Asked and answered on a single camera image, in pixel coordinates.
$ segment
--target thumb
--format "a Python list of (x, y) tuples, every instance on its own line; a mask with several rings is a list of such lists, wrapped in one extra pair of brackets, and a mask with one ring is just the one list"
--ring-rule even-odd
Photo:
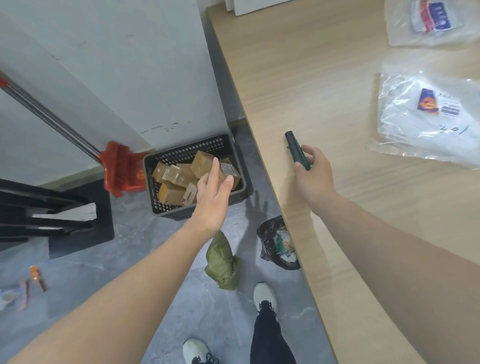
[(304, 178), (308, 173), (305, 167), (299, 162), (295, 162), (293, 165), (293, 170), (295, 171), (295, 177), (297, 180)]
[(225, 178), (225, 180), (220, 185), (220, 188), (218, 189), (218, 193), (216, 194), (216, 197), (228, 203), (228, 197), (230, 196), (232, 187), (233, 187), (233, 176), (229, 175), (227, 176), (227, 178)]

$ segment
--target olive green plastic bag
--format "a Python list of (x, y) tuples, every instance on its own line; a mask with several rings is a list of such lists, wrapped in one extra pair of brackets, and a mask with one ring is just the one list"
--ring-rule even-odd
[(238, 286), (237, 271), (240, 260), (233, 256), (225, 235), (219, 231), (207, 250), (205, 273), (223, 290), (232, 291)]

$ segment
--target floor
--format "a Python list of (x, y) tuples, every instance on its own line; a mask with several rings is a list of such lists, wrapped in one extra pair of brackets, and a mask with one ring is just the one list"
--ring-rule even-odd
[[(143, 364), (183, 363), (182, 344), (203, 339), (225, 364), (249, 362), (256, 308), (253, 289), (265, 280), (275, 290), (278, 321), (298, 363), (333, 364), (328, 339), (301, 271), (286, 271), (260, 258), (256, 229), (280, 215), (260, 156), (246, 125), (234, 129), (254, 187), (253, 195), (229, 207), (222, 231), (240, 258), (239, 288), (223, 291), (205, 274), (205, 253), (198, 254), (185, 282), (142, 359)], [(47, 241), (37, 239), (0, 252), (0, 287), (28, 277), (37, 264), (49, 290), (31, 289), (29, 307), (0, 315), (0, 363), (84, 302), (94, 292), (160, 246), (183, 222), (157, 218), (146, 193), (112, 198), (115, 239), (49, 260)]]

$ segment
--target black plastic basket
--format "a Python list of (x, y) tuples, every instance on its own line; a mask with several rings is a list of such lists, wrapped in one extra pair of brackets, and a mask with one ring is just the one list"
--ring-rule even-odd
[(155, 152), (144, 158), (144, 172), (146, 177), (146, 188), (150, 196), (152, 204), (152, 212), (164, 218), (171, 218), (173, 220), (183, 220), (192, 216), (196, 204), (188, 206), (165, 205), (161, 203), (158, 198), (158, 191), (161, 183), (158, 183), (152, 178), (152, 174), (156, 165), (159, 162), (171, 165), (177, 163), (192, 163), (197, 151), (204, 151), (213, 154), (215, 157), (221, 159), (229, 157), (232, 164), (241, 175), (241, 180), (235, 189), (230, 194), (228, 204), (233, 205), (243, 201), (248, 197), (247, 179), (243, 173), (242, 163), (240, 162), (237, 151), (234, 147), (234, 142), (228, 134), (221, 134), (212, 136), (207, 139), (200, 140), (196, 143), (191, 143), (186, 146), (164, 150), (162, 152)]

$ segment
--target white shoe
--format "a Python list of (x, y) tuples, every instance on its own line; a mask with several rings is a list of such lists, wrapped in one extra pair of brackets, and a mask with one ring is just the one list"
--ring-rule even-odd
[(273, 311), (277, 313), (275, 292), (273, 291), (272, 287), (265, 282), (258, 282), (255, 286), (255, 290), (253, 291), (253, 301), (255, 302), (255, 306), (257, 306), (258, 312), (260, 312), (260, 304), (263, 301), (268, 301), (271, 303)]
[(208, 347), (200, 340), (188, 339), (183, 344), (183, 358), (186, 364), (192, 364), (199, 357), (202, 363), (207, 362)]

